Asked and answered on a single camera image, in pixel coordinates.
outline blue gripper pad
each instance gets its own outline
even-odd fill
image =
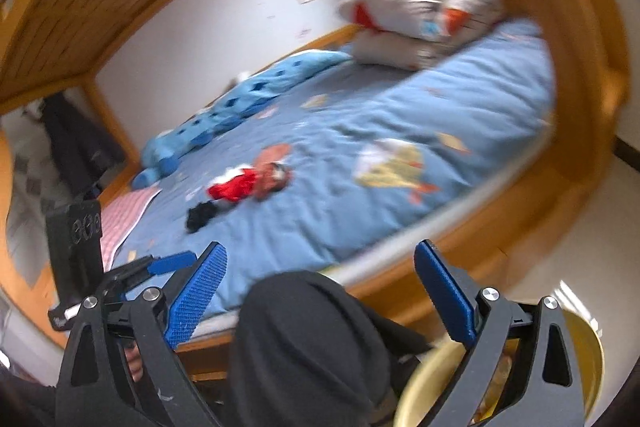
[[[146,270],[151,275],[160,275],[191,266],[197,260],[196,254],[191,251],[174,253],[173,255],[156,259]]]
[[[415,247],[414,265],[447,333],[469,349],[476,342],[474,309],[456,280],[426,241]]]
[[[175,349],[188,341],[226,273],[226,250],[216,245],[169,309],[164,338]]]

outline blue duvet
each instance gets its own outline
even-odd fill
[[[345,62],[185,156],[114,265],[131,250],[199,254],[219,241],[228,271],[205,317],[229,311],[256,280],[340,263],[463,196],[527,147],[553,105],[550,57],[529,20],[498,25],[430,71]],[[186,233],[210,179],[281,142],[292,146],[289,186]]]

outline hand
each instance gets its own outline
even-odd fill
[[[127,357],[131,378],[133,378],[134,382],[139,381],[144,373],[144,368],[142,367],[142,356],[140,355],[138,345],[133,344],[133,347],[125,347],[124,354],[125,357]]]

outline metal screw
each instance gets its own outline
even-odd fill
[[[95,305],[98,303],[98,299],[95,295],[89,295],[83,302],[82,306],[85,308],[95,308]]]
[[[489,286],[488,288],[482,290],[482,297],[484,297],[488,301],[497,301],[500,297],[500,292],[498,292],[497,289],[491,288],[491,286]]]
[[[550,310],[555,310],[556,308],[558,308],[558,301],[556,300],[555,297],[552,297],[551,295],[546,296],[544,299],[542,299],[542,301],[544,302],[545,306]]]
[[[151,288],[147,288],[142,292],[142,298],[145,301],[155,301],[160,296],[160,290],[155,286],[151,286]]]

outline red cloth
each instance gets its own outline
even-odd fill
[[[365,28],[369,28],[371,30],[378,29],[378,27],[376,26],[376,23],[373,22],[371,15],[369,15],[369,12],[367,11],[367,7],[364,6],[364,4],[361,2],[356,4],[354,20],[356,24],[359,24],[360,26],[364,26]]]
[[[242,174],[238,174],[228,182],[211,185],[207,189],[207,194],[212,200],[227,200],[237,203],[251,195],[257,179],[258,174],[255,169],[242,169]]]

